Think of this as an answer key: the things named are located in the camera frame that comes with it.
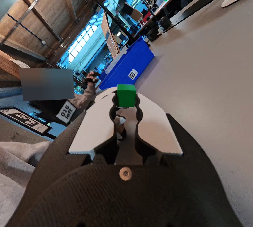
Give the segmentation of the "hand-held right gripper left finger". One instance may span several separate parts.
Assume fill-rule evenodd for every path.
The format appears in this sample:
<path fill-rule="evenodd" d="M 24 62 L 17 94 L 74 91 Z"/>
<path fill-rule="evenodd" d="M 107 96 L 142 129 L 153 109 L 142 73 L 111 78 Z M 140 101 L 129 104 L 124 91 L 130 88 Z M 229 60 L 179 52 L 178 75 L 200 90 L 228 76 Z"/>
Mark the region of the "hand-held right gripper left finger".
<path fill-rule="evenodd" d="M 115 95 L 110 93 L 88 109 L 68 150 L 69 154 L 88 154 L 94 158 L 96 154 L 102 154 L 99 152 L 105 153 L 110 143 L 117 148 L 113 118 Z"/>

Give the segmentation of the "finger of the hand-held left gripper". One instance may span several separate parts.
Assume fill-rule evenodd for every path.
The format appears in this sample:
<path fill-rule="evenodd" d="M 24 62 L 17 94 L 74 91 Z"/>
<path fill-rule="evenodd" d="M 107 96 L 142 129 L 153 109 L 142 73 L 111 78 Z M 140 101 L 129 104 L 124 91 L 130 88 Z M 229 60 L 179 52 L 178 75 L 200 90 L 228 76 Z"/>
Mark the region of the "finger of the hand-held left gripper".
<path fill-rule="evenodd" d="M 111 87 L 111 88 L 107 88 L 105 90 L 102 90 L 96 94 L 94 101 L 98 102 L 101 99 L 103 99 L 104 97 L 108 96 L 109 94 L 115 93 L 116 91 L 117 91 L 117 87 Z"/>

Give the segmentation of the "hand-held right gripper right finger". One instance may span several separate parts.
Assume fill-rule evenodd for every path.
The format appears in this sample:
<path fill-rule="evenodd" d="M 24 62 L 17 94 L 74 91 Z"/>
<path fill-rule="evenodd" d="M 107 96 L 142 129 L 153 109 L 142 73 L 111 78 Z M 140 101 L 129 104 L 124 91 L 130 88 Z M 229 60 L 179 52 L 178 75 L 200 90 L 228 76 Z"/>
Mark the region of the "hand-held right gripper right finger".
<path fill-rule="evenodd" d="M 183 151 L 165 111 L 156 103 L 138 93 L 136 96 L 136 151 L 144 155 L 176 155 Z"/>

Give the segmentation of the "green wooden cube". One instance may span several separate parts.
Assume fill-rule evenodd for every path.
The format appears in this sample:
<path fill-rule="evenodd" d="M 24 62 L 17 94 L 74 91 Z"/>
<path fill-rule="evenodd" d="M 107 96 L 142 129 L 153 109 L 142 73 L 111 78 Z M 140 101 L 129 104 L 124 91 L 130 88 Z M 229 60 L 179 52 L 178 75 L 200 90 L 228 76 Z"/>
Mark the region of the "green wooden cube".
<path fill-rule="evenodd" d="M 135 107 L 136 88 L 133 84 L 117 85 L 118 107 L 132 108 Z"/>

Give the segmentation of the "person's left forearm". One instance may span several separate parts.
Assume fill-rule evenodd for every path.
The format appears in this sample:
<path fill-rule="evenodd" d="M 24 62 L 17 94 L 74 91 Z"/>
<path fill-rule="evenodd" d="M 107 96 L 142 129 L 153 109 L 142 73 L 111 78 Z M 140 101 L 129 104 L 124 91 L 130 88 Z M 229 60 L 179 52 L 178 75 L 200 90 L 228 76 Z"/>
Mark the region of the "person's left forearm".
<path fill-rule="evenodd" d="M 51 141 L 43 141 L 35 144 L 1 142 L 1 174 L 7 176 L 17 172 L 33 173 L 40 158 L 43 156 L 51 143 Z"/>

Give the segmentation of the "blue plastic bin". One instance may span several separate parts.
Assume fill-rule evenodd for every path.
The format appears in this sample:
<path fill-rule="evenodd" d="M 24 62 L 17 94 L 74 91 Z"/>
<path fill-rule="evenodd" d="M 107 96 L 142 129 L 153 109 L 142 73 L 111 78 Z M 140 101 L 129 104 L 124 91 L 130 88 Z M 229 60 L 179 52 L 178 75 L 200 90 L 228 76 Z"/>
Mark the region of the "blue plastic bin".
<path fill-rule="evenodd" d="M 101 81 L 99 89 L 105 90 L 118 84 L 134 85 L 153 58 L 154 54 L 144 39 L 138 38 Z"/>

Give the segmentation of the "clear plastic bin insert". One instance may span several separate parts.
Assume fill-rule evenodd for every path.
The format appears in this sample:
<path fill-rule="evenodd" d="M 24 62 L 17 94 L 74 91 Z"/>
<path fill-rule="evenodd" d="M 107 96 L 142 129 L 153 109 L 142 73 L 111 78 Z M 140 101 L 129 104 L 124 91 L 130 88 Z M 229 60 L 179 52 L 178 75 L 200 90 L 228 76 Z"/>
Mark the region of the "clear plastic bin insert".
<path fill-rule="evenodd" d="M 112 60 L 112 62 L 109 64 L 109 66 L 105 69 L 106 75 L 110 73 L 110 71 L 113 69 L 113 67 L 117 64 L 117 62 L 120 60 L 120 58 L 127 53 L 127 47 L 124 47 L 119 54 Z"/>

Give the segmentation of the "black framed tag poster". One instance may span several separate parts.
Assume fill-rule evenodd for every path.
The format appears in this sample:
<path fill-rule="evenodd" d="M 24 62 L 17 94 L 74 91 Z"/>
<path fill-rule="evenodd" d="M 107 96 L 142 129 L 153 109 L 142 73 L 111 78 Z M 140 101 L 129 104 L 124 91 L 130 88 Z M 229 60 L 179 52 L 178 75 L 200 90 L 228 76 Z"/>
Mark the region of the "black framed tag poster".
<path fill-rule="evenodd" d="M 56 136 L 49 133 L 52 129 L 49 125 L 30 116 L 18 108 L 2 107 L 0 108 L 0 114 L 40 136 L 46 136 L 53 140 L 56 138 Z"/>

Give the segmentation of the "cardboard board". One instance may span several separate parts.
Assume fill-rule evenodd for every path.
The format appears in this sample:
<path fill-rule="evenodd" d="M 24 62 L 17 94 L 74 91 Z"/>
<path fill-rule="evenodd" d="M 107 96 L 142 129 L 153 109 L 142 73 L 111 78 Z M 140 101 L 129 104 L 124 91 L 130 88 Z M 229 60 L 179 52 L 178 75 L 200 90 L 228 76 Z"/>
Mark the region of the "cardboard board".
<path fill-rule="evenodd" d="M 119 50 L 118 44 L 114 38 L 114 35 L 110 31 L 108 16 L 107 16 L 106 12 L 103 13 L 101 29 L 104 34 L 109 52 L 111 53 L 112 58 L 115 59 L 117 57 L 117 55 L 120 53 L 120 50 Z"/>

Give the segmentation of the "chair with tan backrest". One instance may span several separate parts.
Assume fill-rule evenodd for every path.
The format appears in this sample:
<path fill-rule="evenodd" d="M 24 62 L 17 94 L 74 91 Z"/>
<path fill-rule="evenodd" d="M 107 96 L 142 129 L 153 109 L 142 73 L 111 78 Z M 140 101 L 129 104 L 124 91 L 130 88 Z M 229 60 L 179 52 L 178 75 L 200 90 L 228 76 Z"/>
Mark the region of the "chair with tan backrest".
<path fill-rule="evenodd" d="M 143 14 L 137 9 L 133 8 L 131 5 L 124 3 L 122 12 L 130 16 L 136 22 L 139 22 L 143 17 Z"/>

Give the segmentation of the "black metal post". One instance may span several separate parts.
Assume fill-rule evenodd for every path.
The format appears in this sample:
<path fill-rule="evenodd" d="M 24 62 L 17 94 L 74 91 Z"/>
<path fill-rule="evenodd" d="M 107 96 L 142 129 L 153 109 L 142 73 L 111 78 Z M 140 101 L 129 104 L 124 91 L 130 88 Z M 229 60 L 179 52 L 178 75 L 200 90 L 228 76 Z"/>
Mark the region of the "black metal post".
<path fill-rule="evenodd" d="M 103 10 L 104 13 L 107 14 L 119 28 L 126 34 L 126 36 L 129 39 L 130 44 L 133 44 L 135 42 L 135 38 L 127 31 L 127 29 L 120 23 L 120 21 L 115 18 L 115 16 L 104 6 L 103 2 L 100 0 L 94 0 Z"/>

